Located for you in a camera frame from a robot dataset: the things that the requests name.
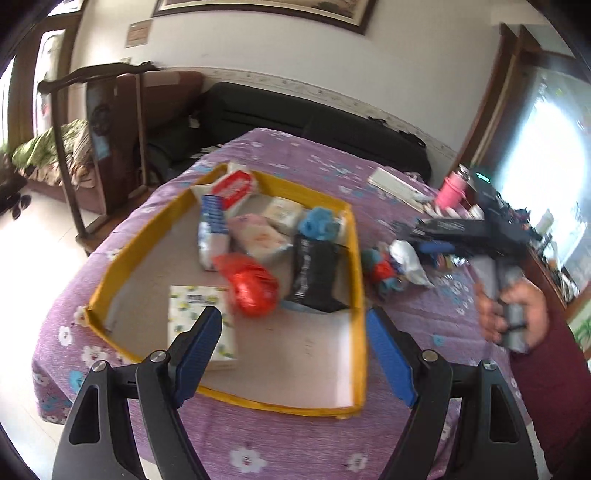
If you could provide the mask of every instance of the blue and white package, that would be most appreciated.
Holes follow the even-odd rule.
[[[199,261],[205,270],[213,271],[213,259],[230,250],[230,234],[222,209],[222,199],[215,195],[201,197],[201,219],[197,233]]]

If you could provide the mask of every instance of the blue gripper pad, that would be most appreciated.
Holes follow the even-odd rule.
[[[184,354],[176,366],[176,387],[173,392],[175,408],[181,407],[185,400],[195,395],[221,334],[221,312],[215,307],[207,307],[191,330],[181,333],[174,340],[171,349],[178,341],[188,343],[181,346]]]
[[[406,403],[407,407],[412,408],[418,398],[417,390],[414,388],[412,369],[373,310],[367,313],[366,324],[369,342],[378,357],[392,392]]]

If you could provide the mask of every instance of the white tile floor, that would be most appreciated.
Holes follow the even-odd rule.
[[[31,357],[41,322],[86,255],[76,245],[76,230],[64,203],[23,193],[30,193],[33,201],[20,218],[0,216],[0,348],[5,365],[0,368],[0,423],[35,474],[50,480],[63,427],[37,415]],[[86,224],[95,217],[83,212]],[[550,474],[531,425],[528,431],[540,479],[547,479]],[[161,479],[155,465],[142,464],[147,478]]]

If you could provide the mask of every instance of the window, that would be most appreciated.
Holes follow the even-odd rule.
[[[82,0],[64,0],[51,11],[49,17],[52,15],[77,12],[78,10],[80,10],[80,8],[82,8]]]
[[[538,69],[531,110],[495,184],[536,225],[554,216],[558,264],[581,291],[591,278],[591,85]]]
[[[37,91],[37,85],[42,80],[55,80],[60,58],[61,43],[66,30],[46,32],[41,38],[37,64],[35,65],[35,79],[33,82],[33,135],[41,135],[51,127],[51,102],[49,95],[42,95]]]
[[[2,102],[2,111],[0,112],[0,150],[4,150],[8,143],[8,91],[10,88],[13,64],[14,59],[10,61],[8,67],[0,78],[0,101]]]

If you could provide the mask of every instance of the snack package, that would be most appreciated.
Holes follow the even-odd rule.
[[[194,185],[191,191],[201,200],[204,195],[215,195],[222,199],[222,209],[226,218],[237,214],[250,195],[258,191],[258,182],[244,165],[228,164],[228,173],[207,185]]]
[[[269,224],[284,235],[293,236],[304,212],[304,207],[282,197],[275,197],[262,213]]]
[[[291,247],[288,237],[281,235],[261,215],[247,213],[228,220],[232,238],[244,253],[261,264],[268,264]]]
[[[188,332],[205,310],[215,307],[222,313],[222,334],[209,364],[208,370],[236,367],[236,336],[234,320],[228,305],[227,287],[170,287],[168,303],[168,345],[179,333]]]
[[[266,268],[240,253],[221,255],[213,263],[231,283],[233,301],[244,315],[262,317],[275,309],[279,283]]]
[[[222,210],[222,200],[214,195],[201,198],[201,219],[197,232],[199,261],[205,270],[215,270],[213,259],[230,250],[230,235]]]
[[[294,239],[294,248],[294,281],[290,294],[284,299],[285,308],[310,313],[348,309],[332,295],[339,251],[343,247],[298,234]]]

